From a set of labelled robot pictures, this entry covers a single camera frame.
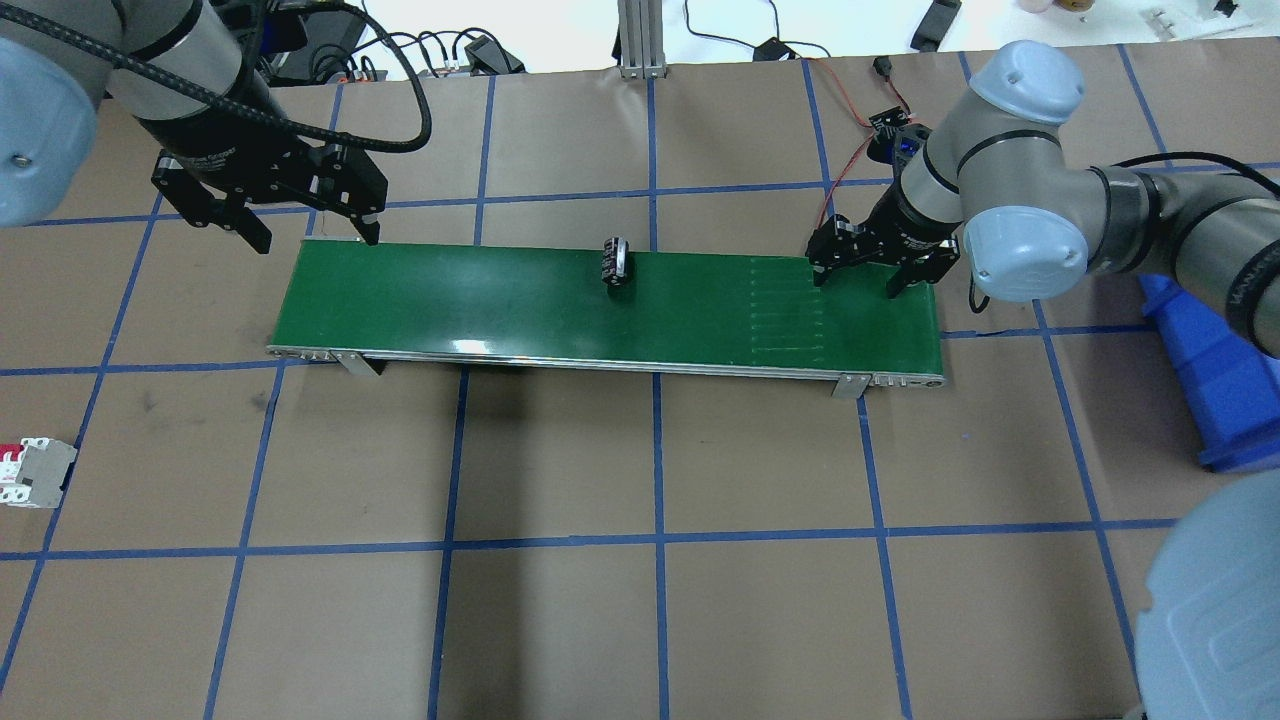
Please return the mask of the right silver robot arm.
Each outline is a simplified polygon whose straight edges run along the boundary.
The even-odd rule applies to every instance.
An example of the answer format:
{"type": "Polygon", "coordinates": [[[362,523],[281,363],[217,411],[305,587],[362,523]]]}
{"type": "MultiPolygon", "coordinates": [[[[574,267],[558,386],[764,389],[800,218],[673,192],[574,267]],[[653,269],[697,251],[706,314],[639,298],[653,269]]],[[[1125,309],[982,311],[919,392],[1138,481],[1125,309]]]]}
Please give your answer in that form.
{"type": "Polygon", "coordinates": [[[783,427],[833,441],[805,530],[741,543],[774,593],[774,662],[713,691],[694,657],[694,564],[666,555],[675,719],[1097,719],[1138,701],[1128,647],[1172,521],[1228,483],[1198,468],[1172,364],[1117,277],[1012,313],[1009,334],[947,340],[956,380],[861,401],[778,384],[783,427]],[[842,537],[841,530],[850,530],[842,537]]]}

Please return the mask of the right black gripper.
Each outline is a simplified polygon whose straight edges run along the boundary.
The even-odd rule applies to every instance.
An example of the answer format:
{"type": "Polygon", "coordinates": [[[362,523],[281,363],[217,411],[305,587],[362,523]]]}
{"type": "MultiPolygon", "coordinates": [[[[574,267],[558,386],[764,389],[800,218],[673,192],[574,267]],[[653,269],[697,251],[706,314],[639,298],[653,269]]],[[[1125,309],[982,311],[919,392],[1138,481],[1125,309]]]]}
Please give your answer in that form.
{"type": "Polygon", "coordinates": [[[842,214],[822,220],[806,242],[806,260],[815,287],[838,269],[895,266],[886,282],[886,297],[893,300],[915,283],[937,283],[950,273],[960,259],[956,229],[956,223],[916,210],[901,190],[888,190],[863,222],[842,214]]]}

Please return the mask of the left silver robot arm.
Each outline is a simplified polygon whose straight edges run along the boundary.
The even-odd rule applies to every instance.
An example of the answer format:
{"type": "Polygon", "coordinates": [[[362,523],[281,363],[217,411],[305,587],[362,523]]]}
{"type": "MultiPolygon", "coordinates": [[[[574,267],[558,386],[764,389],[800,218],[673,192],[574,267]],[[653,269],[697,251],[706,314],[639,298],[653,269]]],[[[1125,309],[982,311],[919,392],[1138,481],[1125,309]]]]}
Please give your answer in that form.
{"type": "Polygon", "coordinates": [[[297,202],[380,240],[388,181],[375,154],[408,154],[433,136],[417,77],[419,129],[370,138],[292,120],[259,72],[300,41],[276,26],[340,13],[347,1],[5,1],[3,4],[3,225],[32,225],[64,201],[87,160],[105,99],[157,142],[151,184],[189,225],[218,227],[266,254],[257,205],[297,202]]]}

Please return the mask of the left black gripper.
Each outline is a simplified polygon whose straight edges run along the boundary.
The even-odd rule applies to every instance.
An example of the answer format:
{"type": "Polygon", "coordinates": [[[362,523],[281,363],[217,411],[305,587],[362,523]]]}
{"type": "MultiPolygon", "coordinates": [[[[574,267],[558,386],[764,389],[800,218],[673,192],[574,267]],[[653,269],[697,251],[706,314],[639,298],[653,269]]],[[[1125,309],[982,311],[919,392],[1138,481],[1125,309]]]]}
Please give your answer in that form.
{"type": "Polygon", "coordinates": [[[352,217],[367,246],[380,243],[388,181],[362,149],[247,120],[154,120],[150,133],[164,151],[152,183],[192,224],[221,225],[268,255],[273,233],[247,205],[302,202],[352,217]]]}

